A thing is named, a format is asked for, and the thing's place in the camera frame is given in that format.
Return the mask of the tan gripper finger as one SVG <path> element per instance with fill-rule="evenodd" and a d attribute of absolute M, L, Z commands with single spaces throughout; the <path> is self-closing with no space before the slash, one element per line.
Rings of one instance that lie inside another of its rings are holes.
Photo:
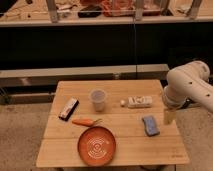
<path fill-rule="evenodd" d="M 164 110 L 164 124 L 170 125 L 176 118 L 176 111 L 172 109 Z"/>

